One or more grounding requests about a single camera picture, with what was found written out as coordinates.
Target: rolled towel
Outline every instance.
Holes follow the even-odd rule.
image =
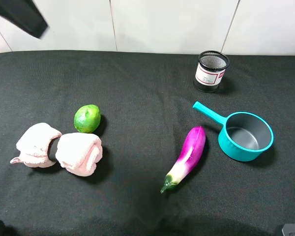
[[[60,137],[56,159],[77,176],[90,176],[103,156],[102,141],[95,134],[71,133]]]
[[[46,168],[55,164],[48,158],[48,147],[52,139],[59,138],[61,133],[46,123],[38,123],[30,127],[16,144],[20,156],[14,157],[10,163],[24,163],[28,167]]]

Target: label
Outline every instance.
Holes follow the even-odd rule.
[[[201,67],[200,63],[198,64],[197,72],[196,72],[196,79],[199,83],[203,85],[213,86],[218,85],[221,82],[221,79],[224,75],[224,70],[219,72],[211,72],[205,70]]]

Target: toy vegetable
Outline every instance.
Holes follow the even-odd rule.
[[[206,133],[203,127],[197,126],[189,131],[178,160],[165,176],[161,193],[175,188],[191,172],[201,158],[205,142]]]

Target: saucepan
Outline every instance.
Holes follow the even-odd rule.
[[[200,102],[193,108],[223,126],[218,143],[230,158],[251,161],[273,144],[274,136],[268,123],[249,112],[235,112],[223,117]]]

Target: lime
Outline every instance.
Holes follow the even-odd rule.
[[[95,105],[81,107],[74,116],[74,127],[81,133],[92,133],[99,126],[100,110]]]

